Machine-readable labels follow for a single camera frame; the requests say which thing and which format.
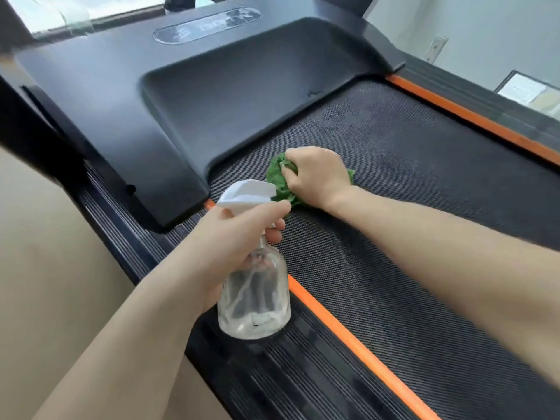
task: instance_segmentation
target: treadmill belt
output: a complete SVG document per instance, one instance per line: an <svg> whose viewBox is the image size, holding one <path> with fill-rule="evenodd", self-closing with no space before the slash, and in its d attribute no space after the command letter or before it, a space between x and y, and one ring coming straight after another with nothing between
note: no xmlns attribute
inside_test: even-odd
<svg viewBox="0 0 560 420"><path fill-rule="evenodd" d="M311 145L338 152L376 194L560 250L555 168L381 81L353 83L217 166L212 198L263 180L279 152ZM360 233L315 209L286 222L279 249L290 274L442 419L559 418L555 388Z"/></svg>

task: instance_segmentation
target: wall outlet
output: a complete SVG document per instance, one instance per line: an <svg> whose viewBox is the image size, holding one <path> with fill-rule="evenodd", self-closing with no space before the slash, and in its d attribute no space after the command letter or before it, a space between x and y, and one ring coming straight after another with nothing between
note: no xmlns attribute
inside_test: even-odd
<svg viewBox="0 0 560 420"><path fill-rule="evenodd" d="M448 40L449 40L449 38L447 38L447 37L443 37L441 35L436 35L433 38L433 41L430 44L430 47L426 51L426 54L424 54L424 60L433 65L433 63L436 61L436 59L440 55L442 48L444 48L444 45Z"/></svg>

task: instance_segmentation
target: forearm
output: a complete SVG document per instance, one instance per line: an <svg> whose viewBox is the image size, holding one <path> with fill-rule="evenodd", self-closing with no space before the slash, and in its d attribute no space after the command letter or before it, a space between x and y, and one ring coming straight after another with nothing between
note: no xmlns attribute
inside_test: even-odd
<svg viewBox="0 0 560 420"><path fill-rule="evenodd" d="M133 291L35 420L162 417L202 300L193 279L173 277L172 265L160 267Z"/></svg>
<svg viewBox="0 0 560 420"><path fill-rule="evenodd" d="M357 187L326 211L407 275L560 383L560 254L466 219Z"/></svg>

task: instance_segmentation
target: treadmill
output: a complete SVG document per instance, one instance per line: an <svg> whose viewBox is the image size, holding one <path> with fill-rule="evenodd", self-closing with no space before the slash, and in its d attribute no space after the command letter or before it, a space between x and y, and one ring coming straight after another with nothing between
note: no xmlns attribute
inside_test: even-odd
<svg viewBox="0 0 560 420"><path fill-rule="evenodd" d="M560 124L400 52L370 2L230 0L24 50L33 83L0 100L30 143L8 146L134 283L231 183L308 145L376 194L560 250ZM360 233L309 208L286 223L287 326L238 340L211 309L186 348L234 420L560 418L560 391Z"/></svg>

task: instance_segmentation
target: hand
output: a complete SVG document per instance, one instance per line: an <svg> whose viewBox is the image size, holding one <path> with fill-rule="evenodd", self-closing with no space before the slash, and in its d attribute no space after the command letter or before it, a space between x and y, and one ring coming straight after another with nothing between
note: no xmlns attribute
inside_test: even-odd
<svg viewBox="0 0 560 420"><path fill-rule="evenodd" d="M308 205L328 210L329 204L350 188L350 178L340 155L320 147L287 149L286 159L297 166L298 174L283 167L290 191Z"/></svg>
<svg viewBox="0 0 560 420"><path fill-rule="evenodd" d="M258 246L263 230L270 243L280 243L286 227L282 218L289 212L286 200L257 206L237 217L216 206L160 266L186 277L180 279L189 282L189 291L204 297L204 312L218 302L222 282Z"/></svg>

